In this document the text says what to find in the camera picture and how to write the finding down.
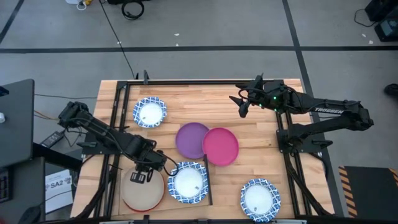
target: wooden table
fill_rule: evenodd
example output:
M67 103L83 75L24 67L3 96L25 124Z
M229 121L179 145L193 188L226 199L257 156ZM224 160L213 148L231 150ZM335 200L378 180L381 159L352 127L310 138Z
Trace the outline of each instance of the wooden table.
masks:
M284 81L286 85L297 91L303 91L299 79L285 79ZM116 80L101 82L93 114L108 124L114 103L116 84ZM126 126L130 126L130 128L127 129L127 132L156 140L157 149L163 150L166 155L176 161L191 161L184 159L175 148L175 135L179 128L189 122L200 122L209 128L224 127L237 137L239 156L230 166L218 167L210 164L212 206L188 207L185 204L180 204L178 209L120 215L122 210L123 213L126 211L120 199L118 182L113 204L113 219L142 219L145 214L149 214L150 219L248 218L241 209L239 198L242 186L253 178L265 178L278 188L282 206L277 218L294 217L284 159L277 145L275 134L277 120L274 111L250 107L247 117L240 118L238 107L228 98L229 95L238 95L238 89L234 85L134 85L130 89L126 117ZM119 100L116 124L119 124L123 96L124 94L121 94ZM165 121L154 129L141 128L132 118L134 105L146 96L158 96L167 105ZM308 114L293 115L292 119L294 123L308 124L311 122ZM322 162L308 154L301 154L301 161L307 187L323 207L333 213ZM89 160L82 168L72 208L72 217L83 210L96 192L102 162L103 156L98 155ZM127 158L121 157L120 168L127 170L133 165ZM168 161L166 168L172 169L173 164ZM303 200L297 186L296 191L300 213L304 214ZM166 191L164 197L171 196Z

